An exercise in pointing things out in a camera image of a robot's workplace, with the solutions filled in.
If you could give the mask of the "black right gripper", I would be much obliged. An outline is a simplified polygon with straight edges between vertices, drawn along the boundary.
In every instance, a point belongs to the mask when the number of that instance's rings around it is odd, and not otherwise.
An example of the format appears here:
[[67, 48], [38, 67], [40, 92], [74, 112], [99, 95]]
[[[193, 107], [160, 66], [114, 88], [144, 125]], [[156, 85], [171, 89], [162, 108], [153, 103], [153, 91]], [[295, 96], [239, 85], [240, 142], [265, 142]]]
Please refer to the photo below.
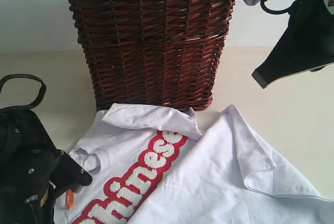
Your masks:
[[264, 89], [291, 75], [333, 64], [333, 0], [298, 0], [289, 25], [265, 61], [252, 73]]

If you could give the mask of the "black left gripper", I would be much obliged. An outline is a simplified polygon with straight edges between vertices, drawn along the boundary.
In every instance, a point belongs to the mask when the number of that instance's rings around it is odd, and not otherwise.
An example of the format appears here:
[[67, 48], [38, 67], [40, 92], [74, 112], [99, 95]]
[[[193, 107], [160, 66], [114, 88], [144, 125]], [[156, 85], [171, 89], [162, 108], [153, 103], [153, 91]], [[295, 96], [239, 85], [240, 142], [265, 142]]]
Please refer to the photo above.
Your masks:
[[30, 110], [1, 110], [1, 223], [53, 223], [54, 198], [77, 192], [92, 176], [56, 149]]

